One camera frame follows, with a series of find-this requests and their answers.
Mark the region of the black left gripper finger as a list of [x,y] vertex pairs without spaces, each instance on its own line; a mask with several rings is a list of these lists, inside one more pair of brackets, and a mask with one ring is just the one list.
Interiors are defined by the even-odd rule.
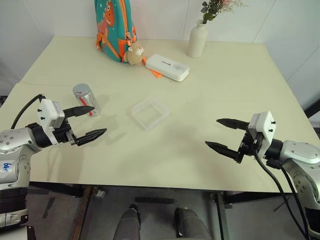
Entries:
[[85,115],[87,113],[90,113],[93,111],[95,108],[92,106],[75,106],[71,108],[67,108],[63,110],[64,117],[65,118],[70,118],[70,117],[79,117],[82,115]]
[[101,128],[101,129],[95,129],[90,132],[87,132],[84,136],[76,137],[74,140],[75,144],[77,146],[82,146],[87,143],[93,142],[94,140],[102,136],[106,131],[107,131],[106,128]]

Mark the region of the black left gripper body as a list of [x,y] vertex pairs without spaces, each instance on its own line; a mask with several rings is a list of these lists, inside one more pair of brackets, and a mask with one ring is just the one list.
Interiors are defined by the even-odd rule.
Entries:
[[52,133],[59,144],[60,143],[70,143],[71,145],[76,144],[76,137],[73,133],[73,130],[67,118],[65,118],[61,126],[58,128],[55,128]]

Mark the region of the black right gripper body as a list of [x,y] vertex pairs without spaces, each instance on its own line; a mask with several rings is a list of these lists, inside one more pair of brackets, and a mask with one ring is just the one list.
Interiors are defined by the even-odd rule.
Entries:
[[261,132],[249,128],[249,123],[246,123],[242,129],[245,130],[245,134],[237,150],[237,163],[242,162],[244,155],[249,157],[254,155],[262,145]]

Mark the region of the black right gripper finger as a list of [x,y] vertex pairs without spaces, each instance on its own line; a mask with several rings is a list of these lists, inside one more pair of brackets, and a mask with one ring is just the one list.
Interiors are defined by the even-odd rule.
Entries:
[[218,142],[210,142],[210,141],[205,141],[205,144],[209,148],[217,152],[218,154],[228,157],[230,159],[233,159],[238,164],[242,162],[241,155],[237,151],[229,149],[226,145],[220,144]]
[[232,118],[220,118],[217,119],[216,122],[224,125],[225,127],[231,128],[231,129],[240,129],[240,130],[247,130],[249,126],[249,122],[245,122],[238,119],[232,119]]

